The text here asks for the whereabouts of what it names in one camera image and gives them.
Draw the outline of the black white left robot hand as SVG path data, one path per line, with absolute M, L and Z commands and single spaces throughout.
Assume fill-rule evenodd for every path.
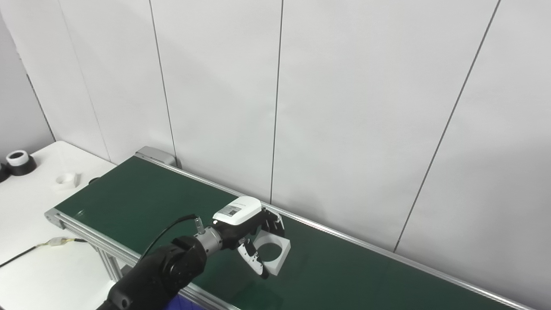
M 291 249 L 281 215 L 250 196 L 240 196 L 216 212 L 207 231 L 215 237 L 219 251 L 237 250 L 262 279 L 278 275 Z M 258 249 L 266 243 L 281 247 L 279 257 L 266 262 L 260 259 Z

